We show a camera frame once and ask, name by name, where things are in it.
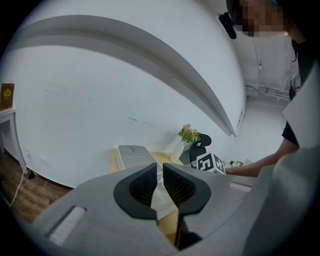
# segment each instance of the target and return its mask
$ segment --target white wall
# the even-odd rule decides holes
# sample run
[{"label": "white wall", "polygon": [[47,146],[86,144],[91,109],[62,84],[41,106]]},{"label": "white wall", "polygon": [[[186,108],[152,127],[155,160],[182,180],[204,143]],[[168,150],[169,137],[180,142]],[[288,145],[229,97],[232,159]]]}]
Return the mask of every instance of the white wall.
[{"label": "white wall", "polygon": [[[216,14],[227,12],[226,0],[202,0]],[[232,40],[244,73],[245,84],[264,84],[284,89],[298,72],[289,36],[248,37],[237,32]],[[258,69],[258,57],[262,69]]]},{"label": "white wall", "polygon": [[245,111],[244,79],[232,40],[198,0],[48,0],[23,24],[59,16],[107,17],[133,25],[173,48],[205,80],[221,103],[232,133]]},{"label": "white wall", "polygon": [[168,85],[116,58],[79,48],[38,46],[12,51],[7,60],[1,82],[16,85],[22,154],[28,167],[61,184],[75,187],[109,173],[110,152],[118,145],[170,152],[175,133],[185,123],[210,135],[215,145],[228,140]]},{"label": "white wall", "polygon": [[[225,34],[217,36],[223,31],[216,21],[196,1],[186,1],[184,5],[174,1],[168,9],[173,1],[95,2],[105,7],[92,2],[88,5],[88,1],[50,3],[50,11],[41,12],[43,19],[70,14],[107,17],[122,14],[125,22],[132,17],[136,26],[148,26],[145,29],[149,33],[166,40],[196,67],[221,100],[232,126],[240,127],[239,115],[241,109],[245,112],[246,106],[237,58]],[[124,14],[124,4],[131,15]],[[187,7],[193,15],[182,9],[177,15],[173,7]],[[144,16],[137,15],[145,9],[150,11],[143,11]],[[175,30],[171,26],[174,21],[179,25]],[[204,29],[203,22],[207,26],[199,31],[197,26]],[[183,41],[186,32],[182,29],[186,28],[198,33],[191,37],[194,41]],[[169,33],[164,38],[159,33],[166,30]],[[211,118],[170,87],[168,84],[176,80],[172,75],[161,73],[165,79],[158,79],[103,52],[71,46],[81,42],[99,49],[109,48],[109,52],[115,49],[115,45],[103,40],[67,34],[38,39],[56,43],[13,48],[2,60],[0,74],[0,83],[15,84],[19,144],[27,166],[35,172],[76,187],[88,179],[108,174],[111,150],[118,145],[142,145],[149,151],[171,152],[179,140],[176,133],[185,123],[212,138],[209,150],[222,158],[230,151],[234,137],[227,136]],[[59,45],[59,40],[71,44]],[[117,51],[135,55],[125,48]],[[31,159],[27,158],[27,149]],[[48,166],[41,162],[41,157],[47,159]]]},{"label": "white wall", "polygon": [[286,126],[282,112],[280,106],[249,100],[240,136],[234,140],[228,162],[244,162],[246,158],[255,162],[275,153]]},{"label": "white wall", "polygon": [[2,138],[5,150],[9,152],[11,156],[13,156],[15,159],[18,159],[15,145],[11,140],[12,135],[10,131],[9,122],[4,122],[0,124],[0,136]]}]

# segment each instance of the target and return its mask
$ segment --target person's hand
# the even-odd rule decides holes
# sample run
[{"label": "person's hand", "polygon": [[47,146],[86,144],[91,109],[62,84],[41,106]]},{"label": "person's hand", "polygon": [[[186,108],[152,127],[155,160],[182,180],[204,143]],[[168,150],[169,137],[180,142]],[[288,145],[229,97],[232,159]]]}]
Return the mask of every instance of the person's hand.
[{"label": "person's hand", "polygon": [[229,167],[229,168],[225,168],[225,174],[228,174],[228,175],[232,175],[233,174],[233,168],[232,167]]}]

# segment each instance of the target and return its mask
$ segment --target pipe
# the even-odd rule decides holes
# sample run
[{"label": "pipe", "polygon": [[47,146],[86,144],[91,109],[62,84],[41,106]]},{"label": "pipe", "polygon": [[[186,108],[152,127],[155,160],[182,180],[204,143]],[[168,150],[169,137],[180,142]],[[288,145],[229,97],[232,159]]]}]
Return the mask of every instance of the pipe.
[{"label": "pipe", "polygon": [[257,44],[256,44],[256,40],[255,38],[253,37],[253,43],[254,43],[254,48],[255,48],[255,52],[256,52],[256,58],[257,58],[257,61],[258,61],[258,84],[260,84],[260,70],[262,70],[262,63],[260,61],[260,58],[259,58],[259,53],[258,53],[258,47],[257,47]]},{"label": "pipe", "polygon": [[283,100],[288,101],[288,102],[290,101],[290,98],[285,97],[284,95],[278,95],[278,94],[274,94],[274,93],[271,93],[271,92],[266,92],[264,95],[280,98],[280,99],[283,99]]},{"label": "pipe", "polygon": [[247,83],[246,86],[251,86],[251,87],[266,87],[266,88],[270,88],[270,89],[273,89],[273,90],[278,90],[278,91],[281,91],[281,92],[284,92],[284,93],[289,93],[288,90],[284,90],[284,89],[280,89],[280,88],[276,88],[276,87],[272,87],[272,86],[269,86],[269,85],[265,85],[265,84],[254,84],[254,83]]}]

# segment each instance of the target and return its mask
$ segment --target white box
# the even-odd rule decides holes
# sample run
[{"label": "white box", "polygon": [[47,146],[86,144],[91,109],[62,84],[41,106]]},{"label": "white box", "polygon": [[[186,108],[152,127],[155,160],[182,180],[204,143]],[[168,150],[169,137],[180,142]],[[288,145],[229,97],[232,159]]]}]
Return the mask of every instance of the white box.
[{"label": "white box", "polygon": [[223,161],[212,152],[197,156],[196,168],[210,173],[226,174]]}]

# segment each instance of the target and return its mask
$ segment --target person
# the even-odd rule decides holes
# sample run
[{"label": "person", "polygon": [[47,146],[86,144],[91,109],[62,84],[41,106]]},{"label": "person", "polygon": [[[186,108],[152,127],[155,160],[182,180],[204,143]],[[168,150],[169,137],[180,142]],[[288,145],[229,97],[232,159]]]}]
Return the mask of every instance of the person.
[{"label": "person", "polygon": [[[301,85],[303,85],[314,63],[315,54],[312,52],[312,47],[308,44],[304,34],[284,8],[275,0],[226,0],[226,4],[234,28],[243,31],[248,36],[287,33],[291,37],[295,58],[298,61]],[[291,81],[289,90],[291,100],[299,88]],[[280,158],[299,149],[298,141],[288,122],[282,136],[283,141],[275,153],[249,165],[226,168],[226,173],[257,177],[263,167],[275,165]]]}]

